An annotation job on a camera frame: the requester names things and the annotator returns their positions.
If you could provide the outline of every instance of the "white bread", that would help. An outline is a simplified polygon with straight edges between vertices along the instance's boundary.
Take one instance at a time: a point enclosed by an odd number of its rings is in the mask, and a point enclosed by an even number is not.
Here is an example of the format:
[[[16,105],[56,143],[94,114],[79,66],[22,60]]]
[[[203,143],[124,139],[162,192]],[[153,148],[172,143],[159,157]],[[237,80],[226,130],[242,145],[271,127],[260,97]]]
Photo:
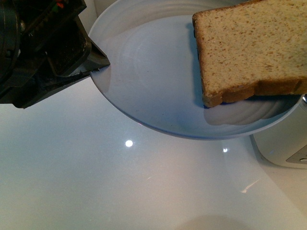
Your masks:
[[[306,0],[252,0],[192,21],[205,106],[307,93]]]

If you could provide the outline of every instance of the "white plate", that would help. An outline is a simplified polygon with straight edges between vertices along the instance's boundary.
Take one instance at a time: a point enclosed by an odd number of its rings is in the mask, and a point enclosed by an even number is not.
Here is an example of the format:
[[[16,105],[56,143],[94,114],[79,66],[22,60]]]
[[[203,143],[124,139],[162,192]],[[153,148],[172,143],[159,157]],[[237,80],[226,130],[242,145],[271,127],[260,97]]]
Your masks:
[[[253,97],[204,108],[192,14],[241,1],[118,0],[90,37],[111,66],[92,74],[101,93],[132,119],[171,135],[226,139],[288,116],[300,96]]]

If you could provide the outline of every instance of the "glossy surface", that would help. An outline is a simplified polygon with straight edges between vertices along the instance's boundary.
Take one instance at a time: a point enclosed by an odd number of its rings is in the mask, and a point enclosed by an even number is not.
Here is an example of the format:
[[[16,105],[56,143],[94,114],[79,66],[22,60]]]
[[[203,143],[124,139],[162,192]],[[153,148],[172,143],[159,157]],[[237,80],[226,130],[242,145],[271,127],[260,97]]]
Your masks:
[[[91,79],[25,110],[0,105],[0,115],[1,230],[307,225],[306,170],[267,163],[249,137],[189,140],[146,128]]]
[[[180,137],[226,139],[284,119],[300,96],[253,97],[204,109],[192,14],[239,1],[120,0],[103,12],[91,38],[111,66],[92,78],[120,111]]]

